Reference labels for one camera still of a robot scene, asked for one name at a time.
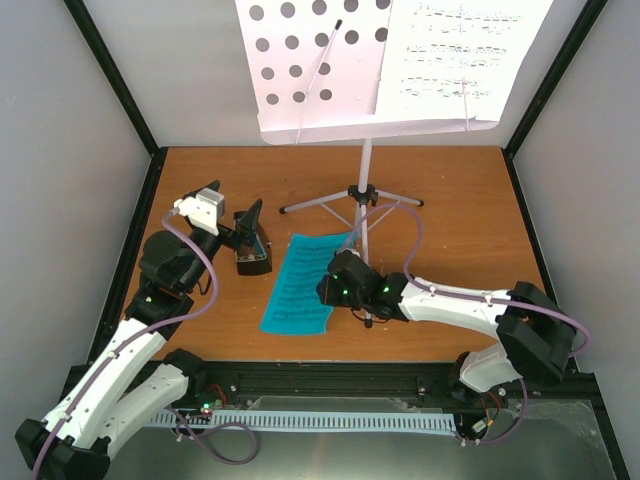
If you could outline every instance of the brown tabletop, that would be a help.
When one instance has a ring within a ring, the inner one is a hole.
[[[451,361],[494,340],[433,322],[390,321],[365,329],[349,310],[336,309],[327,333],[281,336],[262,333],[260,321],[293,233],[324,235],[347,230],[320,206],[281,215],[278,209],[344,190],[357,183],[359,147],[171,148],[158,185],[145,239],[161,229],[173,201],[212,180],[222,182],[228,212],[264,200],[261,223],[272,242],[273,272],[240,277],[234,254],[215,258],[220,297],[205,315],[180,326],[161,358],[184,348],[206,360]],[[511,288],[525,280],[542,288],[520,210],[497,147],[374,147],[370,182],[377,188],[424,199],[416,208],[425,240],[411,271],[429,280],[469,288]],[[332,202],[352,220],[355,202]],[[182,219],[174,219],[188,233]],[[387,216],[370,232],[371,261],[383,273],[400,271],[416,240],[405,212]],[[137,273],[127,302],[137,287]],[[206,300],[198,294],[194,308]]]

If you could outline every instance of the black metal frame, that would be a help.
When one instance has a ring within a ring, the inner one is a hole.
[[[102,67],[141,141],[152,157],[138,204],[131,219],[129,232],[113,282],[109,289],[105,308],[98,323],[98,329],[88,358],[88,364],[90,364],[97,358],[117,327],[151,205],[160,181],[167,149],[159,148],[155,142],[84,2],[82,0],[64,0],[64,2]],[[607,0],[587,0],[507,147],[503,150],[506,167],[540,270],[543,285],[547,294],[554,300],[553,285],[520,187],[514,159],[555,87],[560,82],[562,75],[606,4]],[[138,375],[132,387],[144,381],[156,367],[157,362],[149,362]],[[264,395],[392,397],[400,398],[410,405],[441,408],[445,412],[451,413],[468,413],[472,409],[454,403],[448,395],[443,393],[444,384],[451,367],[452,364],[448,363],[293,364],[207,362],[206,369],[208,378],[224,386],[227,391],[233,392],[232,401],[236,403],[246,403],[247,400],[253,401]],[[84,365],[71,369],[63,395],[78,382],[87,368],[88,365]],[[519,388],[517,384],[507,386],[507,395],[514,398],[521,396]],[[549,388],[528,385],[527,388],[531,394],[535,391],[541,398],[577,399],[591,402],[617,478],[630,478],[593,375],[579,373],[575,362],[572,362],[560,386]],[[195,407],[197,406],[197,401],[195,398],[188,397],[178,406]]]

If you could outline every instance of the gray floor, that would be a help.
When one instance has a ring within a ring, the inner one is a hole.
[[[260,433],[260,453],[230,467],[168,429],[143,429],[120,452],[108,479],[376,480],[376,479],[614,479],[595,419],[581,408],[536,405],[521,430],[495,446],[466,446],[449,437],[409,434]],[[503,424],[509,422],[503,417]],[[242,457],[248,439],[222,432],[220,453]]]

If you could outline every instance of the round hole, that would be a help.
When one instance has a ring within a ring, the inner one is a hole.
[[[318,70],[318,73],[320,75],[327,75],[330,71],[331,71],[331,65],[329,65],[327,62],[322,62],[322,65],[320,65],[320,69]]]
[[[291,18],[296,13],[296,7],[294,7],[291,2],[284,2],[280,7],[280,13],[282,13],[284,18]]]
[[[378,30],[376,30],[376,40],[378,40],[379,42],[385,42],[387,40],[387,33],[388,30],[386,28],[379,28]]]
[[[316,35],[316,45],[319,47],[326,47],[329,43],[329,36],[326,33],[319,33]]]
[[[345,35],[344,35],[344,40],[349,44],[349,45],[353,45],[354,43],[356,43],[358,41],[358,39],[360,38],[360,35],[358,35],[358,32],[356,32],[355,30],[349,30]]]
[[[275,75],[275,73],[273,72],[273,68],[269,67],[263,68],[262,72],[260,73],[262,74],[262,78],[264,78],[265,80],[271,80]]]
[[[289,35],[284,39],[284,44],[287,46],[287,48],[295,50],[296,48],[298,48],[298,45],[300,45],[300,41],[295,35]]]
[[[266,38],[259,38],[256,40],[256,48],[259,52],[266,52],[269,50],[269,41]]]
[[[300,65],[291,65],[289,67],[289,75],[295,78],[298,78],[300,75],[302,75],[302,68],[300,68]]]
[[[249,9],[249,16],[255,21],[260,21],[264,18],[264,10],[260,5],[254,5]]]
[[[347,12],[355,12],[358,9],[358,0],[344,0],[344,9]]]
[[[311,10],[313,10],[313,13],[316,15],[322,15],[327,11],[327,4],[324,0],[315,0],[315,2],[311,4]]]

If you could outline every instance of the handwritten music notes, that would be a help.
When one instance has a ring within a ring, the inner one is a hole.
[[[333,308],[320,303],[316,285],[348,234],[307,237],[294,234],[271,294],[260,330],[281,335],[327,332]]]
[[[376,115],[499,121],[553,0],[395,0]]]

